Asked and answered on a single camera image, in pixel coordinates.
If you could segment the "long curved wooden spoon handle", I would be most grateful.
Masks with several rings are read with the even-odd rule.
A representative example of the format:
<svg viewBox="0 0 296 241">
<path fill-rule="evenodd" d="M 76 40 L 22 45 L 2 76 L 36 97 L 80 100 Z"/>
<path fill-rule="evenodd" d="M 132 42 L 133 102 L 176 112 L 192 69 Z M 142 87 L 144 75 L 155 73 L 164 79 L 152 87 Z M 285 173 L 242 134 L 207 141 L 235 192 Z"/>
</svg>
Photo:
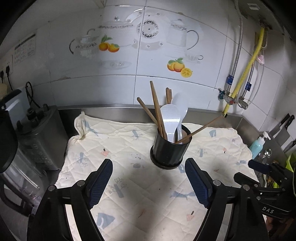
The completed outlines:
<svg viewBox="0 0 296 241">
<path fill-rule="evenodd" d="M 220 116 L 218 116 L 217 118 L 215 118 L 214 120 L 210 121 L 209 123 L 205 124 L 204 126 L 202 126 L 201 128 L 195 130 L 194 132 L 188 134 L 186 137 L 180 139 L 179 141 L 176 141 L 175 144 L 180 144 L 180 143 L 183 143 L 184 141 L 190 139 L 192 136 L 194 136 L 195 134 L 201 132 L 202 130 L 204 130 L 205 128 L 209 127 L 211 124 L 215 123 L 217 120 L 220 120 L 222 118 L 224 118 L 225 115 L 222 114 Z"/>
</svg>

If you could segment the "right angle valve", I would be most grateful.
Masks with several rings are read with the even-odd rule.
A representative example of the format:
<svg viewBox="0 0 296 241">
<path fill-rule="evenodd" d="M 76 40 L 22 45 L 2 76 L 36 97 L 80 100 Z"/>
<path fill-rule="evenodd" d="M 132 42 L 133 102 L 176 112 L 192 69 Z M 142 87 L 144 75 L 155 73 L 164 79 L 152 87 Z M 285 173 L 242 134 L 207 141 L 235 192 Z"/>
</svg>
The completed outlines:
<svg viewBox="0 0 296 241">
<path fill-rule="evenodd" d="M 238 98 L 238 106 L 239 106 L 240 108 L 244 109 L 244 110 L 247 110 L 247 108 L 248 108 L 248 104 L 247 104 L 247 102 L 245 102 L 243 96 L 240 96 L 240 97 Z"/>
</svg>

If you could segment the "left angle valve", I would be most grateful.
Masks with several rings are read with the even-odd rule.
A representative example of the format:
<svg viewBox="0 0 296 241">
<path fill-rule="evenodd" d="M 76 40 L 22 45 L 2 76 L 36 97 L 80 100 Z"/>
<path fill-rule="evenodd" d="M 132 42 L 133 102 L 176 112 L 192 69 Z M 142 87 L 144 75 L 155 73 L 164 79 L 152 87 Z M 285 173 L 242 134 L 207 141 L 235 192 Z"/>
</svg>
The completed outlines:
<svg viewBox="0 0 296 241">
<path fill-rule="evenodd" d="M 229 95 L 229 92 L 227 90 L 222 90 L 220 88 L 218 90 L 219 90 L 218 98 L 220 100 L 226 101 L 226 103 L 229 105 L 234 104 L 234 102 L 235 102 L 234 98 Z"/>
</svg>

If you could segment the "thick round wooden stick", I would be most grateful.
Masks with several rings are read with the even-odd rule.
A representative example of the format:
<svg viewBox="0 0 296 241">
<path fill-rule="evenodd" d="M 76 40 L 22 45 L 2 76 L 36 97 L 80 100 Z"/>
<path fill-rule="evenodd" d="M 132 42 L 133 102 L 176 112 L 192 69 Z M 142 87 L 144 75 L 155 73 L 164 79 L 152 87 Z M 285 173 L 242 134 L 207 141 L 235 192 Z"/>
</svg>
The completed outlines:
<svg viewBox="0 0 296 241">
<path fill-rule="evenodd" d="M 154 115 L 151 113 L 151 111 L 147 108 L 147 106 L 144 104 L 144 102 L 142 101 L 142 99 L 140 97 L 137 97 L 137 102 L 141 105 L 143 110 L 150 117 L 150 119 L 156 124 L 156 126 L 159 127 L 157 119 L 154 117 Z"/>
</svg>

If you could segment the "blue soap pump bottle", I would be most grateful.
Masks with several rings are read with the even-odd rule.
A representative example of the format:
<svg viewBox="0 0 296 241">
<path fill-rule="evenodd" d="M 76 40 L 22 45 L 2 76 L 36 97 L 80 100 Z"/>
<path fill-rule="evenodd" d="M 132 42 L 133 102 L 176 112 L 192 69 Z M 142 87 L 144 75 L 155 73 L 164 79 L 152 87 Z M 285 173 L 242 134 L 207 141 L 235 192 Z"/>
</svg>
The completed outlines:
<svg viewBox="0 0 296 241">
<path fill-rule="evenodd" d="M 252 153 L 252 159 L 254 160 L 258 154 L 262 151 L 266 140 L 271 140 L 267 132 L 263 132 L 249 147 Z"/>
</svg>

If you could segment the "white rice paddle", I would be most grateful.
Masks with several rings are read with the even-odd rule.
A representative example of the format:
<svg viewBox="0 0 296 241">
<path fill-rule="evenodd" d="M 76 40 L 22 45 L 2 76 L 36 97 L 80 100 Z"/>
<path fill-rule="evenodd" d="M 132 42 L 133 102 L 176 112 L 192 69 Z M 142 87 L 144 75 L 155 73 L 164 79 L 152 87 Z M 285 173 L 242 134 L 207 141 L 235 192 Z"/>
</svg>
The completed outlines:
<svg viewBox="0 0 296 241">
<path fill-rule="evenodd" d="M 175 132 L 181 119 L 178 108 L 173 104 L 166 104 L 160 108 L 160 111 L 163 118 L 167 140 L 174 143 Z"/>
</svg>

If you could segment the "wooden chopstick left in cup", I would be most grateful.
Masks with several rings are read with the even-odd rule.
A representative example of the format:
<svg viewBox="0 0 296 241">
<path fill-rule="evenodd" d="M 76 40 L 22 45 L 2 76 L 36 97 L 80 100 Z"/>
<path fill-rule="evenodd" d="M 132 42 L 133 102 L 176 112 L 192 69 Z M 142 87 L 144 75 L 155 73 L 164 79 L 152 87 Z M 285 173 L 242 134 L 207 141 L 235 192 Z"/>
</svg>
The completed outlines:
<svg viewBox="0 0 296 241">
<path fill-rule="evenodd" d="M 162 119 L 162 115 L 161 115 L 161 111 L 160 111 L 160 107 L 159 107 L 157 93 L 155 91 L 153 81 L 151 80 L 149 83 L 150 83 L 151 91 L 152 91 L 152 99 L 154 102 L 154 109 L 156 112 L 156 119 L 157 119 L 157 123 L 158 123 L 159 134 L 161 137 L 163 137 L 166 140 L 167 135 L 166 135 L 166 132 L 164 131 L 164 124 L 163 124 L 163 119 Z"/>
</svg>

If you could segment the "thin wooden chopstick in cup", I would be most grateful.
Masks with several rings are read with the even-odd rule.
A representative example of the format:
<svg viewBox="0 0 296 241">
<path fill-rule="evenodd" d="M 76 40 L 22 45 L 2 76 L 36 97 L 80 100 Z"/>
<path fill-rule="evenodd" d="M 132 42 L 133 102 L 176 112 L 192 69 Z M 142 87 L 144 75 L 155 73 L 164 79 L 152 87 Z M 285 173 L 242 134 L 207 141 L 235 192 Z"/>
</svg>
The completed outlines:
<svg viewBox="0 0 296 241">
<path fill-rule="evenodd" d="M 169 99 L 168 99 L 168 104 L 171 104 L 172 101 L 172 90 L 169 89 Z"/>
</svg>

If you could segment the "cleaver knife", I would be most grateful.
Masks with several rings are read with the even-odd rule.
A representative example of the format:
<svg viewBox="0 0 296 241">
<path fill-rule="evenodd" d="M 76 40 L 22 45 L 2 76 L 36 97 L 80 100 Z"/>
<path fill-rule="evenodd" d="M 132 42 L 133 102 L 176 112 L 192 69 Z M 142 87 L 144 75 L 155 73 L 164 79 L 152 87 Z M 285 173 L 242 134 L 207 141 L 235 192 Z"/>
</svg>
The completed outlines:
<svg viewBox="0 0 296 241">
<path fill-rule="evenodd" d="M 295 116 L 289 113 L 269 132 L 269 135 L 277 142 L 281 147 L 290 137 L 288 133 L 288 127 L 295 120 Z"/>
</svg>

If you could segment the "wooden chopstick middle in cup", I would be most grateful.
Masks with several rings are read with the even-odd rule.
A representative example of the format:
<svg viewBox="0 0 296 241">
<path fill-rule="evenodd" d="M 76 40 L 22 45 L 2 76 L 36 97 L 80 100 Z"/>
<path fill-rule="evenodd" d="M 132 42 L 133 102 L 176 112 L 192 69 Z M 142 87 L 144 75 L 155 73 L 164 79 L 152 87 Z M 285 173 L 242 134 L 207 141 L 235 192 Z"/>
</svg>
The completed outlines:
<svg viewBox="0 0 296 241">
<path fill-rule="evenodd" d="M 168 99 L 169 99 L 169 88 L 166 88 L 166 103 L 168 104 Z"/>
</svg>

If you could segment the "angle valve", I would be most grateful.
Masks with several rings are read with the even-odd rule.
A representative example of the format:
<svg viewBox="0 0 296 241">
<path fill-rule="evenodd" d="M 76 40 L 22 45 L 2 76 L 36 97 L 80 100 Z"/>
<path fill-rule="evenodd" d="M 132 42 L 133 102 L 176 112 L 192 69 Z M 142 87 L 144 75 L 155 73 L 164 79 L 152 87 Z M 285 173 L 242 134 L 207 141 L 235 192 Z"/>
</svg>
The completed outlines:
<svg viewBox="0 0 296 241">
<path fill-rule="evenodd" d="M 229 95 L 229 92 L 227 90 L 222 90 L 220 88 L 218 90 L 219 90 L 218 98 L 220 100 L 226 101 L 226 103 L 229 105 L 234 104 L 234 102 L 235 102 L 234 98 Z"/>
<path fill-rule="evenodd" d="M 247 104 L 247 102 L 245 102 L 243 96 L 240 96 L 240 97 L 238 98 L 238 106 L 239 106 L 240 108 L 244 109 L 244 110 L 247 110 L 247 108 L 248 108 L 248 104 Z"/>
</svg>

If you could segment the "black blender appliance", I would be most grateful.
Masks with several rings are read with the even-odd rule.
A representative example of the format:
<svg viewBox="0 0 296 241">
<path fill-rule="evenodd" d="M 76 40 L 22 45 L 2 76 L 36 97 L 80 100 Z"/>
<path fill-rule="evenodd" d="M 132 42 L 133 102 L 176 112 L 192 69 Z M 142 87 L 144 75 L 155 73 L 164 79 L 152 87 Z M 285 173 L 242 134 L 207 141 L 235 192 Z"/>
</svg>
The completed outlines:
<svg viewBox="0 0 296 241">
<path fill-rule="evenodd" d="M 55 105 L 29 108 L 16 133 L 23 151 L 40 169 L 62 169 L 68 136 Z"/>
</svg>

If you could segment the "black handled kitchen knife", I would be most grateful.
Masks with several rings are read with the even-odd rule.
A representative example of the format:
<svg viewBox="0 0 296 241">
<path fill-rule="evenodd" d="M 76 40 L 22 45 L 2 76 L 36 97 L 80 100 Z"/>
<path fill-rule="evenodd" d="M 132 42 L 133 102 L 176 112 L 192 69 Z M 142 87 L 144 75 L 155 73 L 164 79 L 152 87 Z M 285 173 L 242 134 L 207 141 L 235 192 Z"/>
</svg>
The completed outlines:
<svg viewBox="0 0 296 241">
<path fill-rule="evenodd" d="M 288 152 L 292 147 L 295 146 L 295 144 L 296 144 L 296 140 L 291 141 L 291 142 L 286 146 L 286 148 L 284 149 L 284 152 L 285 152 L 285 153 Z"/>
</svg>

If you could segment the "green plastic basket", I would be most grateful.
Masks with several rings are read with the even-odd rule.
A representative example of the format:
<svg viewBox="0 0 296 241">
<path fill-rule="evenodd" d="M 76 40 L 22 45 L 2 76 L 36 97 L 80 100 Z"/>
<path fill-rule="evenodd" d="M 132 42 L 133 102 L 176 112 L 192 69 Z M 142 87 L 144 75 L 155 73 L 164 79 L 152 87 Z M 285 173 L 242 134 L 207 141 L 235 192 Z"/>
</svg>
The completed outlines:
<svg viewBox="0 0 296 241">
<path fill-rule="evenodd" d="M 294 172 L 295 164 L 296 164 L 295 153 L 292 153 L 286 161 L 285 168 Z"/>
</svg>

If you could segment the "wall power socket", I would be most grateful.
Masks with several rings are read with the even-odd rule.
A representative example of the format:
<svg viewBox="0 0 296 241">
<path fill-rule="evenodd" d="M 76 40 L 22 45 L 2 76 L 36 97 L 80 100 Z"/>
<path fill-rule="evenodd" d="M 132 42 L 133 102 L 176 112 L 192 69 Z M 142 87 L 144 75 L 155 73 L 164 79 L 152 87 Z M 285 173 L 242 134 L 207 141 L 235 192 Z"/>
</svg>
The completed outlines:
<svg viewBox="0 0 296 241">
<path fill-rule="evenodd" d="M 11 73 L 12 73 L 12 68 L 10 67 L 10 65 L 7 65 L 1 68 L 1 78 L 10 76 Z"/>
</svg>

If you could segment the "black utensil holder cup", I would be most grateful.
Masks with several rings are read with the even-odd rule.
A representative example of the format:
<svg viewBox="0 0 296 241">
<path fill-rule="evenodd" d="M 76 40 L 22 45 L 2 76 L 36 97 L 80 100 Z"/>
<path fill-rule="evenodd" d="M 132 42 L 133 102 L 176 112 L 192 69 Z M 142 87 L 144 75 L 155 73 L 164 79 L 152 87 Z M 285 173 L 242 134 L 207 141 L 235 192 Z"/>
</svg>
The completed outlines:
<svg viewBox="0 0 296 241">
<path fill-rule="evenodd" d="M 171 170 L 177 168 L 183 160 L 184 154 L 189 147 L 192 137 L 182 144 L 174 144 L 160 136 L 159 130 L 150 150 L 151 161 L 162 169 Z"/>
</svg>

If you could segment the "clear blender jug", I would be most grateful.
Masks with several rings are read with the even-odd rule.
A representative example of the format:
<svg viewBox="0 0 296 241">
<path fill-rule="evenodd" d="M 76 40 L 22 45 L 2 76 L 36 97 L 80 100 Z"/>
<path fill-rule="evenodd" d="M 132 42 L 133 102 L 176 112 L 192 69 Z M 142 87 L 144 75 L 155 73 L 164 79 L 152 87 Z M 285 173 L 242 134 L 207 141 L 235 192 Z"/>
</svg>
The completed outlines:
<svg viewBox="0 0 296 241">
<path fill-rule="evenodd" d="M 20 89 L 1 100 L 1 200 L 16 212 L 29 216 L 36 212 L 49 180 L 17 136 L 16 124 L 25 117 L 26 108 L 29 103 Z"/>
</svg>

